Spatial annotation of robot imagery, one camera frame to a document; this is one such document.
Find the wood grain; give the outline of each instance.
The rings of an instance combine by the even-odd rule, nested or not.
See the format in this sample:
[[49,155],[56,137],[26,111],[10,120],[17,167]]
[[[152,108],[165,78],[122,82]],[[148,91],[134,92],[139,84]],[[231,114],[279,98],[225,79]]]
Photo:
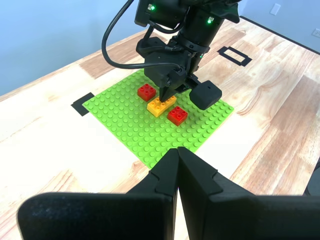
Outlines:
[[[172,35],[155,31],[164,41]],[[108,47],[141,63],[137,33]],[[218,55],[233,47],[238,66]],[[197,155],[256,194],[302,194],[320,156],[320,56],[245,20],[225,21],[196,72],[222,89],[234,113]],[[148,168],[91,114],[71,104],[136,70],[112,68],[97,51],[0,96],[0,238],[20,239],[16,212],[43,192],[125,193]],[[188,239],[180,198],[175,239]]]
[[303,77],[231,179],[255,194],[301,194],[320,155],[319,101],[320,85]]

